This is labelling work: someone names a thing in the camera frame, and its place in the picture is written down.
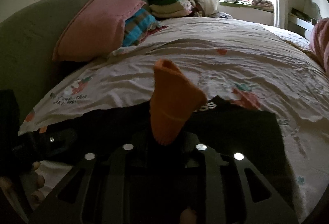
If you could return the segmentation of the person's left hand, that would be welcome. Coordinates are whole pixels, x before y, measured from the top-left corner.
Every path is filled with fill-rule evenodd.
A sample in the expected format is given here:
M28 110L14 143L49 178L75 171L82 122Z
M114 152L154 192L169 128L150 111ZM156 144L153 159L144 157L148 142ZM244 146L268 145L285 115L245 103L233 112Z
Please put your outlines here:
M35 210L45 199L40 191L45 185L45 178L38 174L40 166L40 162L34 162L32 170L18 179L1 177L1 190L15 211L23 211L24 201Z

